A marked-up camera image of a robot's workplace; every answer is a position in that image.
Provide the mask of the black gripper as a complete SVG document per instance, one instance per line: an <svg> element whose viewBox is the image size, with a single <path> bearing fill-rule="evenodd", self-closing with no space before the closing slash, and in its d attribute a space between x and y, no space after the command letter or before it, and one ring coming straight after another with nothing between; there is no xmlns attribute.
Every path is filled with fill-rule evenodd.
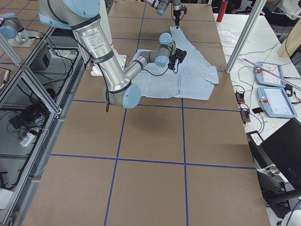
<svg viewBox="0 0 301 226"><path fill-rule="evenodd" d="M174 20L175 20L175 26L179 26L181 12L184 12L184 14L186 14L187 7L183 6L182 4L173 4L172 9L173 9L173 16L174 16Z"/></svg>
<svg viewBox="0 0 301 226"><path fill-rule="evenodd" d="M173 70L174 73L178 73L179 64L181 64L183 62L186 55L187 55L187 51L177 48L174 51L174 53L171 53L171 56L169 57L168 68L170 70Z"/></svg>

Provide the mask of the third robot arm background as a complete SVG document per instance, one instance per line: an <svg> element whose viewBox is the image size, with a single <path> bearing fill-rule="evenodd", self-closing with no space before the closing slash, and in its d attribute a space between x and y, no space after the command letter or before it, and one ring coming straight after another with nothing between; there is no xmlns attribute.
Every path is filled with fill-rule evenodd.
<svg viewBox="0 0 301 226"><path fill-rule="evenodd" d="M0 16L0 34L8 39L12 47L30 47L39 32L25 29L14 13L5 13Z"/></svg>

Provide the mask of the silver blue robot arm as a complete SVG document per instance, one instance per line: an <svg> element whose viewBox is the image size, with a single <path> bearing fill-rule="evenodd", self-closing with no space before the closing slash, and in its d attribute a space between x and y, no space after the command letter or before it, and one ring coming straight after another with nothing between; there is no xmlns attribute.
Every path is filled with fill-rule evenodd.
<svg viewBox="0 0 301 226"><path fill-rule="evenodd" d="M166 32L159 37L158 50L142 52L122 69L101 27L100 9L98 0L39 1L40 21L51 27L72 30L82 52L100 69L106 85L107 105L134 108L141 98L140 88L132 83L135 76L150 63L159 67L167 65L174 70L187 52L177 48L171 34Z"/></svg>
<svg viewBox="0 0 301 226"><path fill-rule="evenodd" d="M184 15L187 13L187 8L181 4L180 0L144 0L144 2L154 8L160 16L164 15L166 9L171 4L172 20L175 22L177 29L180 27L182 12Z"/></svg>

